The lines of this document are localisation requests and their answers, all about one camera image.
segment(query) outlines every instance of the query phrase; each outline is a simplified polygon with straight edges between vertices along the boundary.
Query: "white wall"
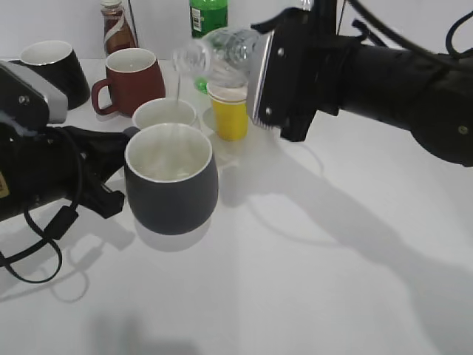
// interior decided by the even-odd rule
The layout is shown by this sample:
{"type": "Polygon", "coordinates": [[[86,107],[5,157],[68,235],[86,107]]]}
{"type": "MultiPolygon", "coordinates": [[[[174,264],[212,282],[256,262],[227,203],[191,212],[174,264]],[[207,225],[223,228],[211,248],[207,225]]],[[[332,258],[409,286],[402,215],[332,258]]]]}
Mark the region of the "white wall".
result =
{"type": "MultiPolygon", "coordinates": [[[[61,39],[80,58],[103,58],[100,0],[1,0],[0,58],[16,57],[28,44],[61,39]]],[[[188,0],[132,0],[141,46],[168,58],[190,38],[188,0]]],[[[293,0],[230,0],[230,22],[247,26],[293,0]]]]}
{"type": "MultiPolygon", "coordinates": [[[[142,47],[160,58],[188,40],[188,0],[132,0],[142,47]]],[[[263,21],[298,0],[230,0],[230,23],[263,21]]],[[[443,51],[451,24],[471,11],[471,0],[363,0],[374,13],[431,50],[443,51]]],[[[70,42],[81,58],[103,58],[100,0],[1,0],[0,57],[16,57],[28,44],[45,39],[70,42]]],[[[354,12],[350,7],[344,33],[354,12]]],[[[473,24],[459,32],[458,43],[473,46],[473,24]]]]}

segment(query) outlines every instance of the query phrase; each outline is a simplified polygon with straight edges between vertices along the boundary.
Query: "white cup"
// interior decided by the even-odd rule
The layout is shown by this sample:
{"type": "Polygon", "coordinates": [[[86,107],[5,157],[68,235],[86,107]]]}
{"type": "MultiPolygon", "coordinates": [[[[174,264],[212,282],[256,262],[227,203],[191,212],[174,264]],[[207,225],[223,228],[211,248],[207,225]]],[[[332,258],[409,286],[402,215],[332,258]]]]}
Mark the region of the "white cup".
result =
{"type": "Polygon", "coordinates": [[[186,124],[200,128],[197,112],[192,105],[176,98],[158,98],[138,107],[132,117],[133,124],[145,129],[157,124],[186,124]]]}

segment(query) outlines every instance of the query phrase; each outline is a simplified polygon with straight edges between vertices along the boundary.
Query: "bottle cap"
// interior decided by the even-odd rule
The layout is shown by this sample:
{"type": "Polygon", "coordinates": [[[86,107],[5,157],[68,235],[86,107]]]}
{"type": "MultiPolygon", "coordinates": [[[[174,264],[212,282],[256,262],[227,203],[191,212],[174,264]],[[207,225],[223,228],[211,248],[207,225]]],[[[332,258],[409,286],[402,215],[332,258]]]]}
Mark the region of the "bottle cap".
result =
{"type": "Polygon", "coordinates": [[[121,0],[101,0],[103,6],[115,6],[121,4],[121,0]]]}

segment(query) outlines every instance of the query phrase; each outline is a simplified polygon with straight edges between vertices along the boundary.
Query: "yellow plastic cup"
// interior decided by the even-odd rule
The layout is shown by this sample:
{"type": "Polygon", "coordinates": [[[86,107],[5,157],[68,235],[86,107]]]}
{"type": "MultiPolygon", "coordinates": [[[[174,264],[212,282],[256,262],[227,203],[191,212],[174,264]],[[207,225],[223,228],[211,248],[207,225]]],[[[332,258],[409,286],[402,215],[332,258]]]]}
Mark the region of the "yellow plastic cup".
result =
{"type": "Polygon", "coordinates": [[[217,122],[217,134],[226,141],[238,141],[248,133],[246,96],[248,88],[228,89],[208,83],[208,95],[212,101],[217,122]]]}

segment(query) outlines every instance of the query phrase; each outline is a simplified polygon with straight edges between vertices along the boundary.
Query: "green soda bottle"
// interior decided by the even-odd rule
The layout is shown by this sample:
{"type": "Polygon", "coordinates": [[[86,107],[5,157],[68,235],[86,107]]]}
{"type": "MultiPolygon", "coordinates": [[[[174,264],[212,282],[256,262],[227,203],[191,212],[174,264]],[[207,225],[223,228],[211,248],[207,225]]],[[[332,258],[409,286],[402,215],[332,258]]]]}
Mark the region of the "green soda bottle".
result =
{"type": "MultiPolygon", "coordinates": [[[[202,38],[207,33],[228,26],[228,0],[190,0],[192,38],[202,38]]],[[[207,93],[207,81],[198,78],[195,87],[207,93]]]]}

